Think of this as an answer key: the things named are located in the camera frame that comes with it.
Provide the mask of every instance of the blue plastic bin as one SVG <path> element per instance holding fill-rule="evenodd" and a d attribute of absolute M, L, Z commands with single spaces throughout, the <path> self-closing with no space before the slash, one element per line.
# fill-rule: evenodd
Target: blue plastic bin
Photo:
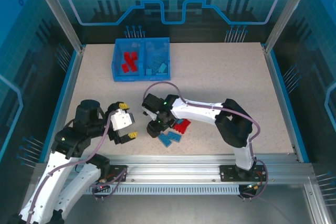
<path fill-rule="evenodd" d="M 112 60 L 114 81 L 170 80 L 169 38 L 116 39 L 115 43 Z M 137 52 L 136 72 L 122 71 L 121 65 L 125 63 L 124 52 Z M 162 64 L 167 65 L 163 73 L 159 72 Z"/>

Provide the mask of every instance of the red toy piece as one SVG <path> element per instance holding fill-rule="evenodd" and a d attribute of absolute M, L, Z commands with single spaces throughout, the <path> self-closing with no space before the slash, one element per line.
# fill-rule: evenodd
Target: red toy piece
<path fill-rule="evenodd" d="M 130 57 L 130 53 L 129 52 L 124 52 L 124 58 L 126 59 L 126 58 L 129 58 Z"/>
<path fill-rule="evenodd" d="M 122 65 L 121 65 L 121 68 L 122 68 L 122 71 L 124 71 L 124 73 L 127 73 L 127 72 L 130 71 L 130 70 L 128 69 L 128 66 L 127 66 L 126 63 L 122 64 Z"/>
<path fill-rule="evenodd" d="M 131 58 L 132 60 L 137 60 L 138 59 L 138 54 L 136 52 L 131 52 Z"/>
<path fill-rule="evenodd" d="M 124 59 L 126 61 L 125 65 L 130 66 L 132 72 L 137 72 L 138 68 L 135 65 L 135 60 L 138 59 L 138 55 L 136 52 L 132 52 L 130 55 L 129 52 L 124 52 Z"/>
<path fill-rule="evenodd" d="M 184 134 L 185 130 L 187 129 L 187 127 L 189 126 L 189 124 L 191 124 L 191 122 L 187 119 L 183 119 L 183 122 L 180 124 L 176 124 L 173 129 Z"/>
<path fill-rule="evenodd" d="M 131 67 L 132 72 L 137 72 L 138 68 L 134 63 L 130 65 L 130 67 Z"/>

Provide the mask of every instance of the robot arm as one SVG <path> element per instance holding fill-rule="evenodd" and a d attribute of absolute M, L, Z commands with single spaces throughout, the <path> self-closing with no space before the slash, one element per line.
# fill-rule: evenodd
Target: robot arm
<path fill-rule="evenodd" d="M 117 102 L 109 106 L 103 114 L 100 104 L 94 100 L 84 100 L 76 109 L 75 119 L 71 120 L 72 127 L 67 124 L 55 136 L 47 167 L 33 195 L 20 211 L 12 215 L 8 224 L 25 224 L 31 216 L 29 224 L 63 224 L 69 211 L 81 197 L 83 192 L 95 181 L 105 178 L 110 168 L 109 159 L 96 154 L 85 164 L 80 174 L 62 192 L 64 183 L 73 169 L 73 165 L 62 168 L 50 175 L 50 172 L 60 165 L 66 165 L 79 160 L 84 150 L 90 145 L 91 138 L 102 136 L 105 131 L 107 115 L 114 111 L 108 129 L 110 140 L 123 144 L 136 138 L 133 132 L 119 136 L 118 130 L 134 123 L 131 113 L 128 113 L 125 103 Z M 40 187 L 42 181 L 49 177 Z M 30 211 L 34 196 L 38 193 L 34 211 Z"/>
<path fill-rule="evenodd" d="M 147 125 L 147 132 L 152 137 L 157 137 L 167 128 L 173 127 L 178 119 L 191 119 L 215 125 L 223 140 L 233 147 L 239 176 L 247 178 L 251 173 L 255 164 L 248 141 L 252 132 L 252 123 L 239 115 L 219 109 L 210 109 L 226 108 L 249 116 L 234 100 L 227 99 L 224 103 L 204 103 L 191 100 L 183 102 L 177 95 L 168 95 L 163 100 L 148 94 L 142 107 L 144 114 L 152 118 Z"/>

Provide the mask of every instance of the glass panel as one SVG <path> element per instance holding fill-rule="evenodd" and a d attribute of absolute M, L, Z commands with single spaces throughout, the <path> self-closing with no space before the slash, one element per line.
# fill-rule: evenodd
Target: glass panel
<path fill-rule="evenodd" d="M 89 44 L 139 36 L 170 37 L 171 42 L 265 42 L 287 0 L 60 2 L 82 42 Z"/>
<path fill-rule="evenodd" d="M 274 47 L 308 156 L 318 175 L 336 172 L 335 1 L 301 0 Z"/>
<path fill-rule="evenodd" d="M 7 223 L 41 155 L 73 48 L 45 0 L 0 6 L 0 187 L 7 188 L 0 223 Z"/>

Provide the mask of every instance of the blue toy piece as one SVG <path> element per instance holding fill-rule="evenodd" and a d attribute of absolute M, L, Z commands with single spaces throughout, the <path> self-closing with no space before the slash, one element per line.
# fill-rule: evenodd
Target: blue toy piece
<path fill-rule="evenodd" d="M 127 38 L 116 39 L 112 60 L 114 81 L 163 81 L 170 80 L 170 41 L 169 38 Z M 136 52 L 138 60 L 134 63 L 137 71 L 122 71 L 121 65 L 126 63 L 125 52 Z M 164 73 L 156 75 L 160 66 Z"/>
<path fill-rule="evenodd" d="M 151 76 L 152 75 L 152 69 L 151 68 L 147 68 L 146 69 L 146 75 L 147 76 Z"/>
<path fill-rule="evenodd" d="M 169 147 L 172 144 L 172 141 L 170 141 L 170 139 L 163 133 L 161 133 L 158 138 L 166 147 Z"/>
<path fill-rule="evenodd" d="M 172 132 L 172 131 L 169 131 L 168 134 L 167 134 L 167 137 L 170 139 L 170 140 L 173 140 L 175 142 L 180 142 L 181 140 L 181 135 L 175 133 L 175 132 Z"/>
<path fill-rule="evenodd" d="M 159 68 L 159 73 L 164 73 L 166 69 L 167 69 L 167 65 L 165 63 L 162 63 Z"/>

